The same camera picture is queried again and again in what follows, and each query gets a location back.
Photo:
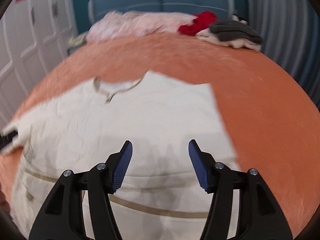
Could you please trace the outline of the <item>cream quilted jacket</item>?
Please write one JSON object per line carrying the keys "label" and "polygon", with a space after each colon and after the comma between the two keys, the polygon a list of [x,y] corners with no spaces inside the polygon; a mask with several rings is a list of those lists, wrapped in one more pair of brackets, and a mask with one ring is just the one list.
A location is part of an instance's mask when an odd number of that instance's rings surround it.
{"label": "cream quilted jacket", "polygon": [[136,81],[87,80],[23,114],[3,133],[23,147],[11,190],[11,216],[23,236],[65,170],[83,172],[132,142],[133,155],[111,204],[123,239],[199,239],[211,196],[188,154],[196,140],[216,161],[238,168],[210,85],[156,72]]}

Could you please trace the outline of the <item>orange plush bedspread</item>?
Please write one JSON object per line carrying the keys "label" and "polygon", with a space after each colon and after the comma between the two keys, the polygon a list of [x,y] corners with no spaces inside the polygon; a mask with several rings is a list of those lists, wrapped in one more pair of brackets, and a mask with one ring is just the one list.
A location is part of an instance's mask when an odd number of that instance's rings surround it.
{"label": "orange plush bedspread", "polygon": [[153,34],[83,46],[15,105],[10,120],[93,76],[117,82],[148,70],[212,85],[243,169],[259,169],[294,236],[319,205],[319,111],[295,80],[265,55],[194,37]]}

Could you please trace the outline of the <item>white panelled wardrobe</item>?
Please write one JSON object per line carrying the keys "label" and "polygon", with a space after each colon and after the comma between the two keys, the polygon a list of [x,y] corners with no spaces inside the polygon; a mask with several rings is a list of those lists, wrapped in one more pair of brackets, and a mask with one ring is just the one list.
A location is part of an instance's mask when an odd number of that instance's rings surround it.
{"label": "white panelled wardrobe", "polygon": [[76,35],[72,0],[13,0],[1,19],[1,127],[67,57]]}

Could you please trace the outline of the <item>bedside table with clutter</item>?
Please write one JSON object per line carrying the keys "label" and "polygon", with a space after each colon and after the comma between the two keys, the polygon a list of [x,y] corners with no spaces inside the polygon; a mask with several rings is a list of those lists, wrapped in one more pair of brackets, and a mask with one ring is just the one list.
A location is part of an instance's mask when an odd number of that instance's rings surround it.
{"label": "bedside table with clutter", "polygon": [[78,36],[72,36],[68,41],[67,55],[70,56],[76,50],[87,43],[88,32],[81,33]]}

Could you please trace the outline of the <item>pink fluffy blanket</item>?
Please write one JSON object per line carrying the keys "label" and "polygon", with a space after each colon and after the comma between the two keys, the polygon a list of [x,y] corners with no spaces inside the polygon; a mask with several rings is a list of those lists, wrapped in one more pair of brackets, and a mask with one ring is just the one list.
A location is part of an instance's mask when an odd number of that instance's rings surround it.
{"label": "pink fluffy blanket", "polygon": [[88,43],[120,37],[142,37],[154,33],[177,33],[181,25],[192,24],[196,16],[182,12],[108,12],[93,24],[86,36]]}

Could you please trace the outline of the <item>dark grey knit garment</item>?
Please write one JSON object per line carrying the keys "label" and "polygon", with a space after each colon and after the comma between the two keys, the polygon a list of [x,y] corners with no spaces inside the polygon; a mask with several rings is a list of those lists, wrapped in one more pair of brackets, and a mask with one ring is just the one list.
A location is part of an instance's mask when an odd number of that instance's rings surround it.
{"label": "dark grey knit garment", "polygon": [[250,26],[235,20],[216,21],[209,26],[209,31],[222,41],[232,41],[240,38],[256,44],[262,44],[263,39]]}

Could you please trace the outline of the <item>cream white garment pile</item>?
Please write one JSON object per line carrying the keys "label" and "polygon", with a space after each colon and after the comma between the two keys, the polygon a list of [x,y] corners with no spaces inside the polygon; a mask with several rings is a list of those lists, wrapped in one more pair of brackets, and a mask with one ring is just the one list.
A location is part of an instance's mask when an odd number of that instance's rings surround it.
{"label": "cream white garment pile", "polygon": [[[236,15],[233,15],[231,20],[239,21],[239,22],[242,22],[242,23],[248,25],[248,23],[245,20],[241,20]],[[232,41],[222,42],[217,38],[216,35],[212,34],[209,31],[209,28],[198,32],[196,34],[196,38],[198,38],[199,40],[203,40],[203,41],[215,44],[215,45],[224,46],[224,47],[231,47],[233,49],[247,48],[247,49],[251,49],[251,50],[255,50],[255,51],[261,50],[261,44],[256,44],[254,42],[251,42],[251,41],[249,41],[247,39],[243,39],[243,38],[240,38],[237,40],[232,40]]]}

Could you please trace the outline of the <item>red garment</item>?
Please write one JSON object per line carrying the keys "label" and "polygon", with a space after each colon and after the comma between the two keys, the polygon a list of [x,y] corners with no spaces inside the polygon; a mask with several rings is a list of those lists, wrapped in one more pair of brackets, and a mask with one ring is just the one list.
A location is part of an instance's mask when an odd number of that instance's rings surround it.
{"label": "red garment", "polygon": [[195,36],[198,32],[209,28],[209,26],[217,22],[219,19],[215,13],[204,11],[196,14],[191,24],[184,24],[178,28],[178,32],[182,35]]}

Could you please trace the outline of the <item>grey pleated curtain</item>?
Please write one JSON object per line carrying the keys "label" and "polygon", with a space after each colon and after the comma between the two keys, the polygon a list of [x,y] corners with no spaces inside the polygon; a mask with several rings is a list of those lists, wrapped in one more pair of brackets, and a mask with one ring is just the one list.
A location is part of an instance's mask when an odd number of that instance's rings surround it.
{"label": "grey pleated curtain", "polygon": [[319,16],[308,0],[248,0],[249,25],[262,53],[281,66],[319,106]]}

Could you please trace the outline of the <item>blue upholstered headboard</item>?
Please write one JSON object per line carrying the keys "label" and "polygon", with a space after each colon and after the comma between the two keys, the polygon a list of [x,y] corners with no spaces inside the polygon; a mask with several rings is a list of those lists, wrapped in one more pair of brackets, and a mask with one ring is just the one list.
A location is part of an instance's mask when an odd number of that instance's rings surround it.
{"label": "blue upholstered headboard", "polygon": [[101,20],[111,11],[127,12],[183,12],[200,14],[211,11],[218,19],[232,17],[235,10],[234,0],[89,0],[88,18],[91,24]]}

